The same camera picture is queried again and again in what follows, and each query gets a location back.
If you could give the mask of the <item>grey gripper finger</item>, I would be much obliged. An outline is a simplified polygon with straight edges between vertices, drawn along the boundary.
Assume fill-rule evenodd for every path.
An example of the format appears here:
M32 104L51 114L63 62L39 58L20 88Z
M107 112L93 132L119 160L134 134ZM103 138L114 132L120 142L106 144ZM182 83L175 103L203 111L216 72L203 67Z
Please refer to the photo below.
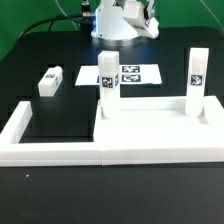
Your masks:
M148 1L148 5L147 5L148 16L154 17L156 0L147 0L147 1Z

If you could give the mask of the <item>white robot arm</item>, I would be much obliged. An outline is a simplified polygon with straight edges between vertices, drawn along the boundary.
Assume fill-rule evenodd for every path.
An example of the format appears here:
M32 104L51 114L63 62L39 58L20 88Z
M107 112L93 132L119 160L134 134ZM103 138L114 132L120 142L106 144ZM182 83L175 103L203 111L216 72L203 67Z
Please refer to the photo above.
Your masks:
M130 46L140 37L155 39L159 22L155 18L156 0L144 5L138 0L101 0L95 11L95 43L105 46Z

